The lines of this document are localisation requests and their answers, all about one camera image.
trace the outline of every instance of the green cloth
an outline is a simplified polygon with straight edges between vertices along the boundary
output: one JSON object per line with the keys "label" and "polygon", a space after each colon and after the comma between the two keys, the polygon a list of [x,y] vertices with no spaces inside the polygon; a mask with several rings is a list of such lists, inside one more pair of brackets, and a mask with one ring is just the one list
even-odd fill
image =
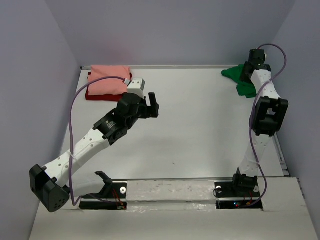
{"label": "green cloth", "polygon": [[244,65],[240,64],[239,66],[223,70],[221,74],[238,84],[236,90],[238,91],[239,96],[245,96],[247,99],[254,98],[257,95],[255,86],[252,83],[240,81],[240,75],[243,68]]}

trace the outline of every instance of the white table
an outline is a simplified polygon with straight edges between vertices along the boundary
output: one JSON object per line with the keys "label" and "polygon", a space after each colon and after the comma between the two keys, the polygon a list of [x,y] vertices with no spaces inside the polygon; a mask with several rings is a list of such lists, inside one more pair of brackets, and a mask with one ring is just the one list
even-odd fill
{"label": "white table", "polygon": [[[137,182],[142,181],[128,183],[128,194],[131,191],[135,193],[131,198],[144,199],[146,189],[135,187]],[[30,240],[317,240],[295,178],[268,179],[264,211],[216,210],[209,189],[213,185],[207,181],[191,184],[192,192],[181,181],[150,189],[153,201],[162,196],[167,202],[140,205],[128,202],[128,209],[122,211],[61,209],[49,213],[40,205]],[[264,187],[262,179],[259,186]],[[166,187],[181,190],[177,192],[178,202]],[[200,196],[205,203],[183,203],[183,196],[189,201],[190,196]]]}
{"label": "white table", "polygon": [[[104,171],[113,179],[232,177],[249,142],[253,99],[238,96],[222,69],[133,69],[155,92],[159,117],[140,119],[112,147],[96,155],[77,174]],[[78,89],[87,82],[83,70]],[[74,139],[81,139],[115,102],[86,101],[79,95],[72,112]],[[70,147],[67,132],[62,151]],[[283,171],[274,142],[261,164],[268,177]]]}
{"label": "white table", "polygon": [[[222,77],[221,69],[132,73],[145,79],[146,93],[155,92],[159,118],[140,119],[127,136],[79,172],[101,170],[113,179],[232,177],[247,149],[253,100],[238,96],[236,84]],[[79,87],[87,74],[81,72]],[[72,115],[76,140],[116,106],[85,101],[84,94]],[[67,135],[63,151],[68,148]],[[213,181],[131,180],[127,210],[75,210],[68,202],[49,213],[40,205],[30,240],[316,240],[297,180],[283,177],[274,142],[267,146],[261,165],[270,177],[264,211],[216,210]],[[261,178],[258,184],[264,188]]]}

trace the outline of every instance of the gray wall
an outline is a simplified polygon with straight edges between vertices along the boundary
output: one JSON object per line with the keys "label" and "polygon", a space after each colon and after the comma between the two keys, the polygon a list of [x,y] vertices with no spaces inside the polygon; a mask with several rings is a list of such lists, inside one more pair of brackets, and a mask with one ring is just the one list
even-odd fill
{"label": "gray wall", "polygon": [[271,42],[294,0],[46,0],[82,66],[232,65]]}
{"label": "gray wall", "polygon": [[[274,39],[287,53],[288,63],[275,80],[289,108],[278,136],[292,176],[300,178],[313,224],[320,237],[320,1],[297,0]],[[268,50],[277,71],[283,57]]]}
{"label": "gray wall", "polygon": [[0,32],[0,240],[26,240],[29,169],[59,153],[79,67],[44,0],[2,0]]}

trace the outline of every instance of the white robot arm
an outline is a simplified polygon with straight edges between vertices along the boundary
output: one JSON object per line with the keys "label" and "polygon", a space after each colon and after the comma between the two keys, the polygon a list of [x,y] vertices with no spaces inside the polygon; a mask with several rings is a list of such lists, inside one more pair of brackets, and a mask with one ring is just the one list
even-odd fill
{"label": "white robot arm", "polygon": [[265,64],[266,55],[262,49],[250,50],[249,59],[245,62],[240,80],[253,84],[259,95],[254,106],[253,115],[250,117],[250,134],[252,143],[249,142],[245,156],[233,175],[232,181],[215,182],[215,193],[219,199],[243,198],[247,194],[254,194],[258,186],[259,160],[264,151],[282,126],[289,103],[281,99],[271,80],[271,68]]}
{"label": "white robot arm", "polygon": [[[149,93],[150,105],[144,95],[145,81],[134,78],[117,104],[117,107],[94,124],[93,128],[74,146],[72,175],[93,156],[112,146],[125,136],[138,119],[157,118],[159,105],[154,93]],[[35,165],[29,171],[30,185],[49,212],[59,210],[69,199],[69,159],[68,150],[43,167]],[[82,182],[72,182],[74,196],[99,193],[106,184],[112,183],[103,172],[96,172]]]}
{"label": "white robot arm", "polygon": [[[256,90],[259,90],[266,82],[271,79],[271,72],[265,69],[262,70],[254,70],[251,76],[251,82],[253,83]],[[279,100],[281,99],[278,95],[275,86],[272,82],[268,83],[262,90],[260,97],[268,97],[272,100]],[[264,151],[272,139],[272,136],[268,134],[260,134],[256,135],[255,131],[252,130],[252,141],[254,145],[255,152],[259,159],[262,159]],[[258,176],[258,164],[254,155],[254,152],[251,147],[251,143],[249,142],[245,156],[243,161],[239,166],[239,171],[241,174],[245,174],[247,177],[254,178]]]}

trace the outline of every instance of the black bracket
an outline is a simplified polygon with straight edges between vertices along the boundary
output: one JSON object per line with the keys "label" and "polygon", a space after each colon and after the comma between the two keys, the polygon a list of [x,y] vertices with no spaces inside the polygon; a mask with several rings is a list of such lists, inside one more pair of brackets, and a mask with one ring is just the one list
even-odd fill
{"label": "black bracket", "polygon": [[93,196],[94,195],[97,195],[97,196],[107,195],[112,190],[112,187],[113,187],[112,179],[110,177],[108,177],[103,171],[96,171],[95,174],[98,175],[100,178],[102,178],[102,180],[104,182],[104,186],[98,194],[92,194],[92,195]]}
{"label": "black bracket", "polygon": [[255,70],[268,70],[271,72],[271,67],[265,64],[266,55],[263,49],[251,49],[248,61],[245,62],[241,75],[240,81],[252,84],[251,76]]}
{"label": "black bracket", "polygon": [[252,192],[255,187],[258,186],[258,177],[250,177],[245,174],[241,174],[239,168],[232,178],[232,186],[235,191],[238,192]]}
{"label": "black bracket", "polygon": [[288,100],[260,97],[255,105],[252,130],[257,136],[260,134],[274,136],[282,126],[289,106]]}
{"label": "black bracket", "polygon": [[157,118],[159,104],[156,95],[149,93],[150,106],[146,98],[142,99],[134,93],[125,93],[119,100],[116,108],[93,125],[103,134],[103,139],[109,141],[110,146],[128,133],[138,119]]}
{"label": "black bracket", "polygon": [[214,182],[214,190],[213,195],[217,199],[228,199],[228,200],[240,200],[243,199],[244,196],[247,198],[250,197],[250,193],[252,194],[253,198],[260,197],[259,192],[254,192],[250,190],[242,189],[235,189],[234,184],[232,181],[217,181]]}
{"label": "black bracket", "polygon": [[79,208],[82,210],[125,210],[127,209],[127,202],[125,200],[127,197],[127,186],[126,182],[108,184],[105,186],[106,190],[102,190],[97,194],[83,196]]}
{"label": "black bracket", "polygon": [[60,187],[56,184],[57,179],[50,178],[46,168],[38,164],[30,169],[31,191],[37,196],[45,208],[53,213],[63,207],[69,200],[70,189],[67,186]]}

